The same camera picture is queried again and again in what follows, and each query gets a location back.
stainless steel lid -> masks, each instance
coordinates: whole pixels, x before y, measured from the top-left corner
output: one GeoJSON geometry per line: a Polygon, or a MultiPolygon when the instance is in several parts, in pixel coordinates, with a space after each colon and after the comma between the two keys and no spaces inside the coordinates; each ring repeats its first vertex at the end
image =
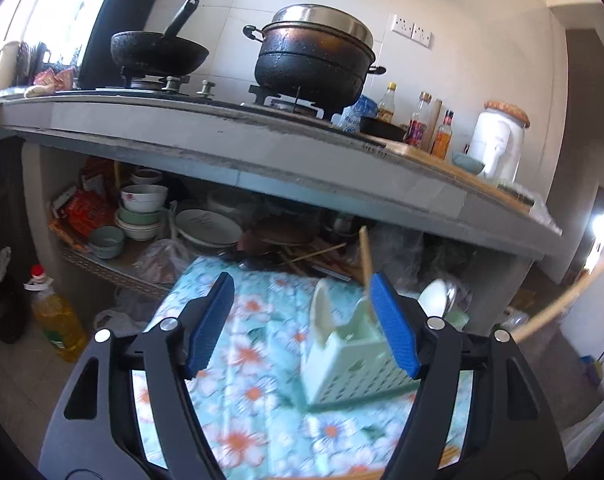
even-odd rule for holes
{"type": "Polygon", "coordinates": [[[367,26],[339,9],[317,4],[297,4],[284,7],[275,13],[271,23],[307,22],[325,25],[345,32],[358,39],[368,48],[373,48],[373,34],[367,26]]]}

yellow oil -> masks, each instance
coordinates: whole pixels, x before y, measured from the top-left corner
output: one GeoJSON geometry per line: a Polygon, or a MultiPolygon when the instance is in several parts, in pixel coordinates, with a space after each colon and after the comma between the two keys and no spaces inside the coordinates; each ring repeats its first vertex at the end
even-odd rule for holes
{"type": "Polygon", "coordinates": [[[87,338],[71,304],[59,294],[42,291],[33,299],[31,308],[58,355],[67,363],[75,363],[87,338]]]}

blue gripper pad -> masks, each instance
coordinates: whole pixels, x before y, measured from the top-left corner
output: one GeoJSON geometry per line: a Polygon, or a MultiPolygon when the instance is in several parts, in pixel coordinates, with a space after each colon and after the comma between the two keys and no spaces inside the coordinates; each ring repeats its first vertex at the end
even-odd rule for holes
{"type": "Polygon", "coordinates": [[[227,272],[222,272],[208,293],[205,313],[189,339],[188,357],[184,364],[189,376],[205,370],[213,349],[224,328],[235,299],[235,283],[227,272]]]}
{"type": "Polygon", "coordinates": [[[395,301],[396,294],[394,290],[389,290],[380,274],[373,275],[370,290],[371,303],[391,347],[395,362],[414,379],[421,367],[415,334],[402,316],[400,307],[395,301]]]}

red bottle cap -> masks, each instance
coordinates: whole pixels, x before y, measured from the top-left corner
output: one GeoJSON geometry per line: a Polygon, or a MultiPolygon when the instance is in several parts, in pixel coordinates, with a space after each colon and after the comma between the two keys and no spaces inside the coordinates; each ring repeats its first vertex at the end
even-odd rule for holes
{"type": "Polygon", "coordinates": [[[44,272],[44,267],[42,267],[40,264],[34,265],[31,267],[31,276],[34,278],[41,278],[42,276],[44,276],[45,272],[44,272]]]}

dish rack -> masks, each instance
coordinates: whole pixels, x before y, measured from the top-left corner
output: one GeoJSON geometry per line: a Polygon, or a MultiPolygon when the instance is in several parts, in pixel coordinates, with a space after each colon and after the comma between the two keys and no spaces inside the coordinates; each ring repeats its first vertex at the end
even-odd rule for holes
{"type": "Polygon", "coordinates": [[[326,407],[405,390],[414,382],[395,364],[371,304],[357,302],[348,323],[335,325],[329,280],[320,280],[311,302],[310,349],[301,370],[307,406],[326,407]]]}

